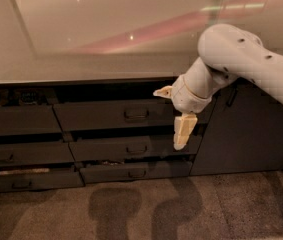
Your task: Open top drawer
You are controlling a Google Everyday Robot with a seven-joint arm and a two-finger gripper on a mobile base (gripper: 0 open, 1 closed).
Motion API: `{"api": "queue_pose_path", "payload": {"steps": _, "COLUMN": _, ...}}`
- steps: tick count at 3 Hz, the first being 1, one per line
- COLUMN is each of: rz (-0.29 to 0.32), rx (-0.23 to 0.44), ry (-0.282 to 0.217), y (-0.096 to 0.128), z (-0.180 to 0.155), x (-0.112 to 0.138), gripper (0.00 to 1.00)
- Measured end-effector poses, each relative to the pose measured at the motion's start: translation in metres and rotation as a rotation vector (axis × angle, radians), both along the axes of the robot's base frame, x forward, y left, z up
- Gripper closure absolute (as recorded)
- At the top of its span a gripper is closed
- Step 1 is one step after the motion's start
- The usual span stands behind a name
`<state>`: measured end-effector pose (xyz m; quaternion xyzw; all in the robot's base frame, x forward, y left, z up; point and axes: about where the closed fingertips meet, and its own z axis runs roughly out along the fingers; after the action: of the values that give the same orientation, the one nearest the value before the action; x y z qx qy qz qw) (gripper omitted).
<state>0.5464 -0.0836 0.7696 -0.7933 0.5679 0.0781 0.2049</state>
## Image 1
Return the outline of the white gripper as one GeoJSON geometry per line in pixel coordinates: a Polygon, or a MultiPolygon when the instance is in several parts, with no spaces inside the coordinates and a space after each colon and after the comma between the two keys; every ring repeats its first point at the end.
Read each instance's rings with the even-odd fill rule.
{"type": "Polygon", "coordinates": [[[181,116],[175,117],[173,137],[174,149],[183,149],[197,124],[198,118],[195,114],[201,113],[212,101],[212,97],[200,98],[193,94],[186,86],[183,75],[177,78],[172,87],[165,86],[155,90],[153,95],[166,99],[171,98],[175,109],[184,113],[181,116]]]}

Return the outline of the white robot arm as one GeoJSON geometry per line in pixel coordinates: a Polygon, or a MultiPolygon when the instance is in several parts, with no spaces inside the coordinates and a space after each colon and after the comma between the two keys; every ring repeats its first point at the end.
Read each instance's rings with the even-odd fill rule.
{"type": "Polygon", "coordinates": [[[183,149],[197,124],[197,114],[212,96],[243,78],[283,104],[283,55],[267,50],[253,33],[229,24],[212,25],[198,39],[198,58],[173,84],[154,92],[172,101],[173,144],[183,149]]]}

